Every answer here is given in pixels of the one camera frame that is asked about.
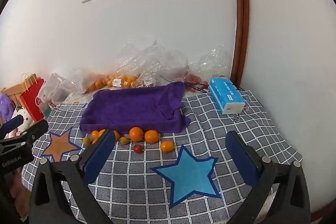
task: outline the tissue box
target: tissue box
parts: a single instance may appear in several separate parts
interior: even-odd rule
[[[245,101],[229,79],[211,78],[209,90],[222,114],[242,112]]]

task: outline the wooden door frame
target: wooden door frame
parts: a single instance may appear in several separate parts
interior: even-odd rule
[[[239,88],[243,76],[249,21],[250,0],[236,0],[236,39],[230,80],[237,88]]]

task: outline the shopping bag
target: shopping bag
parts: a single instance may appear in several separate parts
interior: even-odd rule
[[[32,86],[20,95],[24,108],[28,111],[34,122],[38,122],[44,118],[43,113],[38,107],[40,100],[37,99],[37,95],[43,83],[44,79],[37,79]]]

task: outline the bed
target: bed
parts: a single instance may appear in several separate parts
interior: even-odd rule
[[[192,223],[207,224],[230,218],[248,195],[250,187],[243,183],[225,147],[226,133],[235,130],[259,155],[267,155],[276,163],[290,164],[302,156],[293,149],[273,125],[268,113],[250,91],[240,91],[246,107],[239,115],[222,115],[210,93],[184,97],[181,112],[190,118],[189,126],[181,133],[161,133],[161,141],[172,140],[175,151],[162,153],[159,144],[142,143],[143,154],[132,152],[133,144],[117,143],[102,168],[96,182],[89,189],[114,224],[123,223]],[[23,184],[31,190],[43,150],[50,143],[50,132],[60,135],[71,129],[70,141],[85,149],[86,134],[79,122],[86,103],[61,104],[52,110],[49,131],[34,143],[34,161],[22,171]],[[175,162],[184,145],[197,159],[218,158],[211,176],[221,198],[194,194],[169,209],[170,183],[150,168]],[[67,160],[73,151],[63,155]],[[77,219],[84,221],[66,182],[63,188]],[[273,185],[270,195],[275,192]]]

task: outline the star pattern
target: star pattern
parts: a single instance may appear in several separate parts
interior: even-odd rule
[[[192,194],[221,198],[211,174],[218,158],[198,160],[183,145],[174,164],[151,169],[171,183],[169,208],[181,203]]]
[[[42,156],[51,156],[53,161],[61,161],[65,153],[80,150],[80,146],[70,141],[71,129],[64,131],[61,135],[49,132],[50,144],[43,151]]]

